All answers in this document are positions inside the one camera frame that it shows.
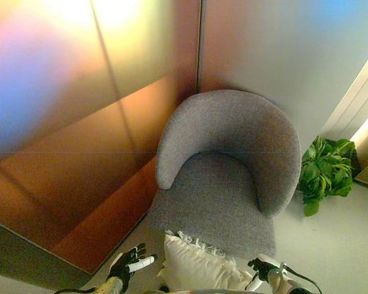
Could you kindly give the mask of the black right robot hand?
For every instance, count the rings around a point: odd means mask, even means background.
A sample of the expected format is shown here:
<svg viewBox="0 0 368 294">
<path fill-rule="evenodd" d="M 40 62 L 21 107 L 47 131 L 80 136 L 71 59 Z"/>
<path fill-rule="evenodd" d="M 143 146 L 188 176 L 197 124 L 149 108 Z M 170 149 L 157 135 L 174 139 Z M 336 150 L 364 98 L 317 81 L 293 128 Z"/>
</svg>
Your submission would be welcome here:
<svg viewBox="0 0 368 294">
<path fill-rule="evenodd" d="M 248 267 L 252 268 L 255 275 L 245 287 L 246 291 L 254 292 L 263 282 L 268 282 L 267 275 L 272 269 L 278 268 L 279 264 L 273 258 L 259 254 L 255 259 L 248 262 Z"/>
</svg>

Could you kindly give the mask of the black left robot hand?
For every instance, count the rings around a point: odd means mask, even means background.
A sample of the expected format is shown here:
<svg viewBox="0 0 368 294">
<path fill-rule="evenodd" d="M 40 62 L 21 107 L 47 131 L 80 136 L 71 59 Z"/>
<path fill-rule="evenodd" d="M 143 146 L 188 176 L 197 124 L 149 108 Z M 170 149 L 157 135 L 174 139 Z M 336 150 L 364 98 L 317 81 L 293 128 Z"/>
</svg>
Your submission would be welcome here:
<svg viewBox="0 0 368 294">
<path fill-rule="evenodd" d="M 145 253 L 145 243 L 141 243 L 129 251 L 119 254 L 110 267 L 108 277 L 120 277 L 124 279 L 125 276 L 130 276 L 132 273 L 151 265 L 158 259 L 156 254 L 146 257 Z"/>
</svg>

